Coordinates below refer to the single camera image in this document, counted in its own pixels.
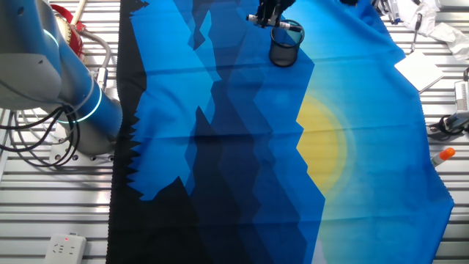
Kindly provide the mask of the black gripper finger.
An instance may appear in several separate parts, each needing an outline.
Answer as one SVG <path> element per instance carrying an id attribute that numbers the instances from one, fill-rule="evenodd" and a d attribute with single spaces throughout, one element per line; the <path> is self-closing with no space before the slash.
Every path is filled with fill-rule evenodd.
<path id="1" fill-rule="evenodd" d="M 262 28 L 275 26 L 278 13 L 281 11 L 279 0 L 260 0 L 256 12 L 256 24 Z"/>
<path id="2" fill-rule="evenodd" d="M 291 7 L 295 3 L 295 0 L 277 0 L 276 1 L 276 14 L 280 18 L 283 12 Z"/>

